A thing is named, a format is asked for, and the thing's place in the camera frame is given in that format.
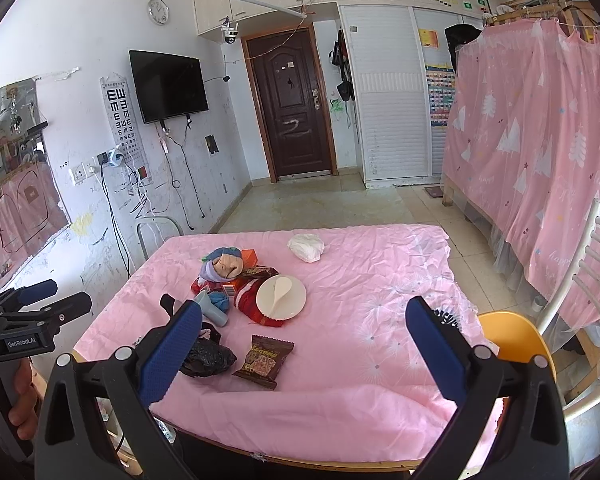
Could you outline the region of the person's left hand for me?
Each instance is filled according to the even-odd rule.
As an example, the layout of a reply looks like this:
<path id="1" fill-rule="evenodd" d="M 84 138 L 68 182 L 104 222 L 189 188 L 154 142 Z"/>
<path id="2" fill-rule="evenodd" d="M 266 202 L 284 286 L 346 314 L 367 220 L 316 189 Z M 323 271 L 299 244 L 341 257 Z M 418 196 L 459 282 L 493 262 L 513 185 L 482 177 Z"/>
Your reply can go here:
<path id="1" fill-rule="evenodd" d="M 22 359 L 14 376 L 14 389 L 17 401 L 8 414 L 12 426 L 17 431 L 18 437 L 23 441 L 31 441 L 38 428 L 38 413 L 35 405 L 38 403 L 38 394 L 32 386 L 32 370 L 28 359 Z"/>

